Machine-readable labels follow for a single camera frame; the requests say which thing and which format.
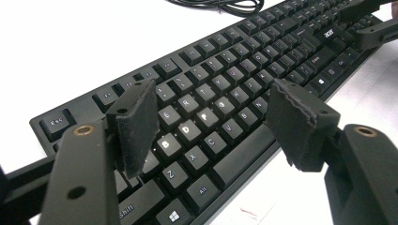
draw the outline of key label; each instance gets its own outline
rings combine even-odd
[[[179,219],[179,214],[176,211],[173,211],[173,213],[169,216],[169,218],[170,221],[174,223]]]
[[[188,127],[183,127],[183,128],[182,128],[182,131],[184,131],[184,133],[189,133],[189,132],[190,132],[190,129],[189,129]]]
[[[163,141],[161,145],[163,146],[163,148],[168,148],[170,146],[170,143],[168,143],[167,141]]]
[[[203,195],[203,194],[206,193],[206,191],[207,191],[207,188],[206,187],[202,187],[202,188],[200,188],[199,193],[200,193],[200,195]]]
[[[127,214],[129,214],[132,210],[134,210],[134,207],[130,204],[127,206],[125,209],[123,209],[121,212],[119,212],[119,218],[122,219],[124,218]]]

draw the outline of keyboard frame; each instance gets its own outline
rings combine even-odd
[[[117,85],[118,82],[122,79],[126,79],[127,77],[130,77],[132,75],[138,74],[140,70],[143,70],[145,68],[153,68],[160,60],[162,59],[167,59],[170,58],[172,59],[177,66],[181,68],[180,73],[186,73],[191,69],[191,66],[189,66],[180,56],[179,54],[183,52],[184,49],[196,46],[199,42],[210,39],[212,38],[215,34],[222,33],[223,31],[229,29],[229,28],[234,28],[239,34],[242,36],[242,40],[247,39],[249,36],[246,35],[244,32],[240,30],[237,26],[241,24],[244,20],[248,20],[250,18],[245,18],[242,19],[239,22],[235,22],[213,34],[210,34],[206,37],[202,37],[201,39],[194,41],[193,43],[186,45],[174,52],[168,53],[164,55],[163,57],[154,60],[144,66],[138,67],[132,72],[129,72],[119,78],[116,78],[102,86],[99,86],[96,89],[93,89],[83,95],[80,95],[62,105],[59,105],[56,108],[53,108],[43,114],[40,114],[34,118],[32,118],[29,122],[31,128],[34,130],[41,146],[43,147],[44,151],[46,152],[47,156],[51,156],[56,153],[56,149],[58,148],[58,144],[60,143],[61,139],[56,140],[55,142],[50,142],[44,133],[43,129],[41,128],[39,122],[47,115],[57,112],[57,111],[63,111],[65,109],[69,110],[71,114],[73,114],[73,118],[75,119],[76,123],[86,123],[86,122],[91,122],[91,121],[96,121],[99,119],[102,119],[105,116],[105,113],[103,113],[100,108],[97,106],[97,103],[94,101],[92,98],[99,90],[105,87]],[[374,20],[376,23],[380,23],[381,21],[377,18],[374,17]],[[360,66],[365,63],[365,61],[376,51],[377,49],[369,50],[366,51],[351,67],[348,68],[346,72],[343,73],[343,75],[320,97],[321,100],[327,101],[329,98],[333,96],[333,94],[351,77],[357,69],[360,68]],[[206,61],[206,58],[199,62],[196,65],[201,65],[204,61]],[[161,83],[167,83],[172,78],[169,78],[168,80],[164,80]],[[235,194],[239,193],[239,190],[244,188],[245,183],[250,180],[255,173],[258,172],[258,170],[266,166],[268,163],[270,163],[273,158],[281,151],[280,146],[277,142],[274,142],[271,147],[265,151],[242,175],[238,177],[238,179],[233,182],[232,185],[230,185],[204,212],[202,212],[196,219],[191,223],[191,224],[204,224],[206,223],[209,219],[212,217],[217,216],[221,210],[225,207],[225,204],[232,201],[231,197],[233,197]]]

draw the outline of computer keyboard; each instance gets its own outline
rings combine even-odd
[[[143,173],[115,171],[122,224],[203,224],[279,145],[267,119],[273,79],[326,100],[370,56],[338,24],[343,0],[288,0],[193,42],[30,121],[47,155],[63,132],[96,121],[128,89],[155,79],[161,129]]]

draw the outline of white surface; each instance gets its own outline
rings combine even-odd
[[[377,16],[387,20],[390,6]],[[161,0],[1,1],[3,170],[45,157],[31,118],[239,20]],[[398,145],[397,50],[396,42],[380,49],[330,100],[341,128],[368,125]],[[258,223],[331,224],[323,173],[297,172],[280,153],[213,221]]]

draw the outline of shift key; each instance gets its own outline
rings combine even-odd
[[[154,180],[150,180],[119,204],[120,222],[122,225],[140,222],[162,206],[165,201],[166,196],[163,191]]]

